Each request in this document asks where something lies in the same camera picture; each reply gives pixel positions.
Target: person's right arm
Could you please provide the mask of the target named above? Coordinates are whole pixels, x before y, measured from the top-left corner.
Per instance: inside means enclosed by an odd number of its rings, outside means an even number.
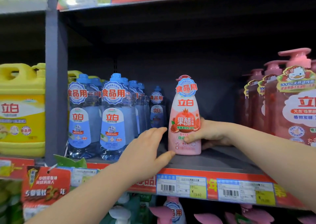
[[[185,142],[211,140],[213,145],[234,145],[280,186],[316,213],[316,148],[245,126],[201,120],[201,129]]]

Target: forearm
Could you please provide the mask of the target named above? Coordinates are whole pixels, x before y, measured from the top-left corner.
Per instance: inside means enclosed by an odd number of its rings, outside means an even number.
[[[133,184],[128,175],[118,163],[109,165],[27,224],[97,224]]]
[[[234,146],[316,212],[316,148],[237,124],[229,130]]]

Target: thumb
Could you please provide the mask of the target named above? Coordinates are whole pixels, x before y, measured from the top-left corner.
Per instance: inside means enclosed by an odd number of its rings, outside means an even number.
[[[157,167],[157,172],[159,172],[162,168],[167,166],[170,160],[176,155],[175,151],[168,151],[161,154],[155,160],[155,166]]]
[[[194,142],[196,140],[203,139],[203,138],[204,138],[204,131],[202,129],[200,129],[200,130],[197,130],[196,132],[193,132],[192,134],[184,137],[184,141],[186,143],[191,143],[191,142]]]

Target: hand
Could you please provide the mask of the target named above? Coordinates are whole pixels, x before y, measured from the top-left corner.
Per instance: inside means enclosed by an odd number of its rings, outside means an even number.
[[[231,124],[229,122],[215,122],[201,118],[201,129],[184,137],[184,141],[190,143],[199,139],[209,140],[202,145],[202,150],[216,145],[230,146],[231,141],[226,134]]]
[[[120,167],[131,174],[133,184],[152,178],[175,156],[168,151],[157,157],[157,149],[167,128],[151,128],[134,139],[124,150],[119,161]]]

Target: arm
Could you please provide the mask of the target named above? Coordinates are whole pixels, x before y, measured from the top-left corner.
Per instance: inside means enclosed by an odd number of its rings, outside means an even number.
[[[119,197],[136,182],[153,177],[175,155],[166,152],[156,158],[162,134],[152,128],[134,139],[118,162],[107,166],[89,181],[30,219],[27,224],[98,224]]]
[[[316,148],[233,123],[201,120],[202,128],[184,140],[234,145],[279,185],[316,212]]]

